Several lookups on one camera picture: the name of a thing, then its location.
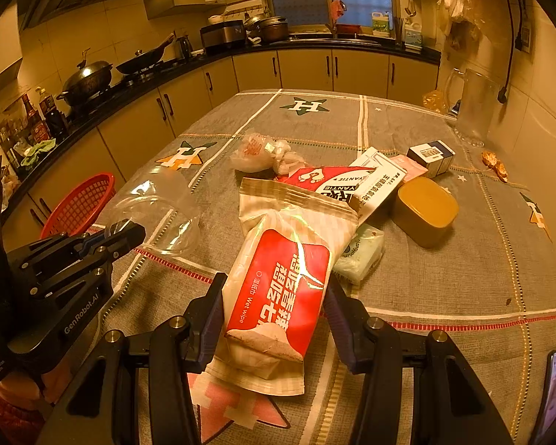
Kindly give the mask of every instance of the table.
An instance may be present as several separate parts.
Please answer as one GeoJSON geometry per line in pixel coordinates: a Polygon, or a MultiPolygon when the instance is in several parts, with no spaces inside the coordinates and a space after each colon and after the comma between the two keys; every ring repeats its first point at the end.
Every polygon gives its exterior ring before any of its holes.
{"type": "MultiPolygon", "coordinates": [[[[540,407],[546,356],[556,349],[552,244],[529,222],[531,209],[521,193],[535,196],[516,166],[503,159],[509,183],[502,183],[481,162],[481,149],[463,146],[444,118],[416,106],[334,92],[258,90],[213,109],[138,171],[178,152],[191,156],[178,172],[202,211],[197,250],[169,259],[137,250],[120,259],[114,267],[116,295],[102,310],[98,333],[154,329],[203,295],[216,271],[229,272],[243,242],[238,221],[243,174],[231,168],[229,155],[249,129],[287,139],[317,166],[347,165],[369,146],[394,156],[440,139],[455,150],[451,169],[434,179],[460,206],[451,235],[426,250],[389,218],[369,220],[385,233],[385,254],[351,293],[395,328],[420,334],[446,330],[490,392],[515,442],[525,444],[540,407]]],[[[97,224],[108,222],[122,193],[97,224]]],[[[158,222],[156,234],[168,225],[168,219],[158,222]]],[[[260,395],[208,373],[190,376],[190,385],[203,443],[342,444],[354,422],[362,379],[339,361],[321,317],[305,356],[304,395],[260,395]]],[[[404,370],[400,444],[410,440],[411,397],[411,370],[404,370]]]]}

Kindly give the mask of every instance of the green tissue package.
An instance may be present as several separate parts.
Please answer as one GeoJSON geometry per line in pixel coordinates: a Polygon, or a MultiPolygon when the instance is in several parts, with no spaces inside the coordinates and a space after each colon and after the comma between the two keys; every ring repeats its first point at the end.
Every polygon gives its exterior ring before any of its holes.
{"type": "Polygon", "coordinates": [[[385,235],[368,224],[362,224],[334,265],[334,271],[353,284],[360,284],[385,250],[385,235]]]}

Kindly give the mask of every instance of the smartphone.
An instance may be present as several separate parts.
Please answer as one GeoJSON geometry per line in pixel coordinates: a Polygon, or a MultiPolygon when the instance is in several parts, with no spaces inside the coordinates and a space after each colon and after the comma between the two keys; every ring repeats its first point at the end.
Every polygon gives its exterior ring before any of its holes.
{"type": "Polygon", "coordinates": [[[544,394],[541,399],[540,413],[538,413],[533,433],[529,439],[529,445],[535,445],[546,430],[550,428],[556,418],[556,350],[548,355],[546,366],[546,381],[544,382],[544,394]]]}

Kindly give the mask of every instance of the yellow lid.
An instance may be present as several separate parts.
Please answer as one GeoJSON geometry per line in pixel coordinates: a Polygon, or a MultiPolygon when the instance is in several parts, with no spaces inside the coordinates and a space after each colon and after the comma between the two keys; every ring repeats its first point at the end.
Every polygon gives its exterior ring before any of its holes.
{"type": "Polygon", "coordinates": [[[427,224],[445,228],[460,210],[455,197],[426,177],[415,177],[398,191],[400,200],[427,224]]]}

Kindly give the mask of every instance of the phone screen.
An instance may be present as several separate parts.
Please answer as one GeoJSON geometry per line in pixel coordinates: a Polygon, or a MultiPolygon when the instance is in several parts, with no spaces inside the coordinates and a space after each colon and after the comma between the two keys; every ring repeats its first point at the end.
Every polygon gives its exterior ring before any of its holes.
{"type": "Polygon", "coordinates": [[[548,370],[549,373],[546,373],[546,379],[549,377],[550,382],[546,383],[544,387],[544,396],[542,398],[534,443],[546,433],[546,430],[550,428],[550,425],[552,425],[556,418],[556,351],[550,353],[548,367],[550,369],[548,370]]]}

